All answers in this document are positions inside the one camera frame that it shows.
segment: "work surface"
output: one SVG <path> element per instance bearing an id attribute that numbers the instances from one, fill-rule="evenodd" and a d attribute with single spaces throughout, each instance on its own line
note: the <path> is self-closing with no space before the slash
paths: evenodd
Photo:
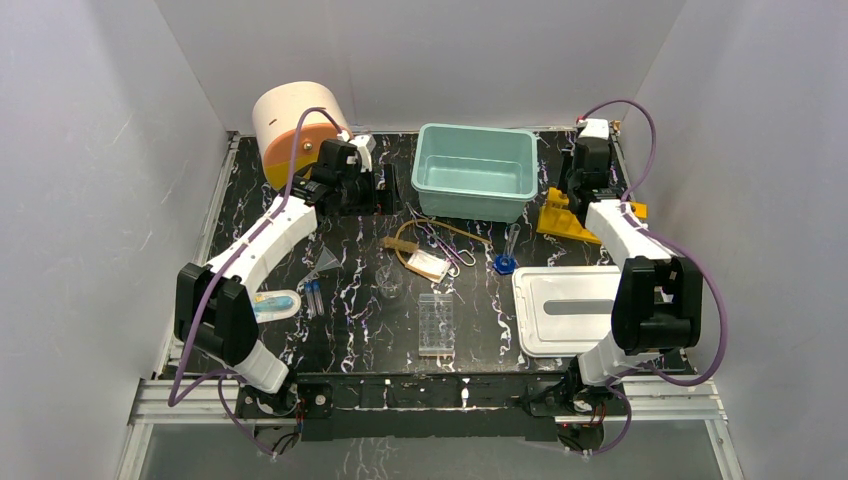
<path id="1" fill-rule="evenodd" d="M 375 162 L 395 165 L 401 200 L 417 208 L 418 194 L 410 183 L 417 135 L 385 134 L 375 138 Z M 564 132 L 541 132 L 538 138 L 539 193 L 518 221 L 518 265 L 608 264 L 610 259 L 599 245 L 535 232 L 545 193 L 556 183 L 562 168 L 560 149 L 568 146 Z M 617 187 L 624 186 L 619 165 L 614 165 L 611 178 Z M 218 217 L 211 256 L 225 250 L 250 228 L 275 195 L 265 183 L 256 139 L 242 138 Z M 473 252 L 477 264 L 463 266 L 457 278 L 445 277 L 438 285 L 404 269 L 403 294 L 384 299 L 377 290 L 374 274 L 383 265 L 399 264 L 393 251 L 381 249 L 378 240 L 394 236 L 410 218 L 406 211 L 396 216 L 331 218 L 301 241 L 260 290 L 294 289 L 311 270 L 323 247 L 338 256 L 343 269 L 321 276 L 326 315 L 309 320 L 302 308 L 293 318 L 260 325 L 260 338 L 268 349 L 296 372 L 497 372 L 560 370 L 567 366 L 567 359 L 532 359 L 521 352 L 512 278 L 492 269 L 495 255 L 504 247 L 507 224 L 448 220 L 458 228 L 490 239 L 493 246 L 445 231 L 445 239 Z M 414 231 L 405 232 L 404 238 L 413 239 Z M 416 235 L 423 246 L 425 239 L 420 232 Z M 421 293 L 454 295 L 455 356 L 419 357 L 417 302 Z M 192 352 L 189 372 L 215 368 L 216 361 Z"/>

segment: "teal tub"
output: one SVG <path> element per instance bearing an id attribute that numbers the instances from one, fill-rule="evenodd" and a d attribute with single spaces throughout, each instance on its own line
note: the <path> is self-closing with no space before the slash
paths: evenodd
<path id="1" fill-rule="evenodd" d="M 536 196 L 538 173 L 531 132 L 428 123 L 412 186 L 425 215 L 512 223 Z"/>

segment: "gray wall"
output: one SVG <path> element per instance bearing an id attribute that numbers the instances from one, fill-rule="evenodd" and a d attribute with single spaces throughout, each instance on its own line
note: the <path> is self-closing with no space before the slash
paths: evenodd
<path id="1" fill-rule="evenodd" d="M 226 134 L 152 0 L 3 2 L 0 119 L 0 478 L 112 478 Z"/>
<path id="2" fill-rule="evenodd" d="M 157 2 L 224 126 L 245 133 L 259 96 L 296 80 L 377 130 L 571 124 L 636 94 L 685 3 Z"/>
<path id="3" fill-rule="evenodd" d="M 848 470 L 846 86 L 845 2 L 690 1 L 636 96 L 659 128 L 638 198 L 727 296 L 717 382 L 753 479 Z M 631 177 L 644 166 L 644 125 L 627 114 Z"/>

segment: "glass panel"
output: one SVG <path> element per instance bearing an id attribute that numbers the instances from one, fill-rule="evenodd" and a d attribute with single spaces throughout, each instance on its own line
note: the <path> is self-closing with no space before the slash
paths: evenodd
<path id="1" fill-rule="evenodd" d="M 612 439 L 621 423 L 607 424 Z M 584 462 L 520 438 L 366 438 L 299 443 L 276 462 L 232 425 L 157 425 L 143 479 L 716 479 L 703 421 L 634 422 L 609 453 Z"/>

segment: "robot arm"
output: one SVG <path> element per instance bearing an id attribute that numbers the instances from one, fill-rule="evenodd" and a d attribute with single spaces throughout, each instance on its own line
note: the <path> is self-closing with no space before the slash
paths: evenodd
<path id="1" fill-rule="evenodd" d="M 295 175 L 285 210 L 283 199 L 226 251 L 205 266 L 187 264 L 177 277 L 174 333 L 185 341 L 203 293 L 227 263 L 205 306 L 194 346 L 236 371 L 255 389 L 274 396 L 288 367 L 259 340 L 252 299 L 259 286 L 294 246 L 314 232 L 326 216 L 394 214 L 400 208 L 394 168 L 371 172 L 370 136 L 325 140 L 310 179 Z M 381 178 L 383 188 L 378 189 Z M 239 256 L 232 260 L 239 251 Z"/>
<path id="2" fill-rule="evenodd" d="M 611 331 L 578 357 L 581 383 L 601 386 L 662 353 L 698 343 L 703 277 L 689 259 L 643 235 L 647 225 L 609 188 L 608 123 L 589 119 L 579 127 L 560 188 L 569 196 L 569 210 L 621 269 Z"/>

